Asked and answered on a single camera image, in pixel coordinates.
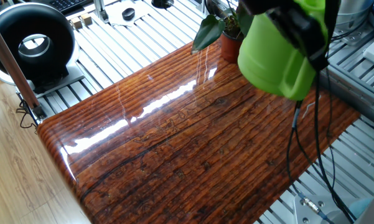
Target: glossy wooden surface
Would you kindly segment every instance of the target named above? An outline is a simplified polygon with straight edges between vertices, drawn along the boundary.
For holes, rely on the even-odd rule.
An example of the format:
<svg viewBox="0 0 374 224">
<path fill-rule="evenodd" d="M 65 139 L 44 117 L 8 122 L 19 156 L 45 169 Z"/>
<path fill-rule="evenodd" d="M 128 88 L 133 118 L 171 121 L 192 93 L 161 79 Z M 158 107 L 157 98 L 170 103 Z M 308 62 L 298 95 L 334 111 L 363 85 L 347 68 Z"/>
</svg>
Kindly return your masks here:
<svg viewBox="0 0 374 224">
<path fill-rule="evenodd" d="M 19 127 L 19 102 L 15 88 L 0 81 L 0 224 L 90 223 L 35 130 Z M 26 117 L 24 125 L 31 122 Z"/>
<path fill-rule="evenodd" d="M 195 55 L 190 47 L 39 126 L 93 223 L 253 223 L 288 188 L 294 102 L 254 88 L 219 56 L 219 43 Z M 321 96 L 325 149 L 329 98 Z M 313 101 L 311 91 L 303 111 Z M 311 106 L 299 130 L 315 158 L 313 115 Z M 332 139 L 357 118 L 333 100 Z M 291 160 L 297 177 L 308 163 L 296 142 Z"/>
</svg>

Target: wooden board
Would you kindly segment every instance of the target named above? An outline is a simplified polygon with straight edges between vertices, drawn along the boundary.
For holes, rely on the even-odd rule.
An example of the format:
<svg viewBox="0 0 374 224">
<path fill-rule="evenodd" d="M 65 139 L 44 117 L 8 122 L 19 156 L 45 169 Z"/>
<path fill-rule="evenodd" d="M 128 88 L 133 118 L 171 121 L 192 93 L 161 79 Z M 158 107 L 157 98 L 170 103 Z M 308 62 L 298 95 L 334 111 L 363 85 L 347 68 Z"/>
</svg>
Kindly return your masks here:
<svg viewBox="0 0 374 224">
<path fill-rule="evenodd" d="M 295 102 L 191 44 L 45 120 L 40 139 L 93 223 L 253 223 L 289 186 Z M 321 149 L 329 94 L 321 91 Z M 311 90 L 303 111 L 314 102 Z M 316 158 L 314 107 L 299 120 Z M 333 100 L 332 141 L 359 114 Z M 308 166 L 294 141 L 293 177 Z"/>
</svg>

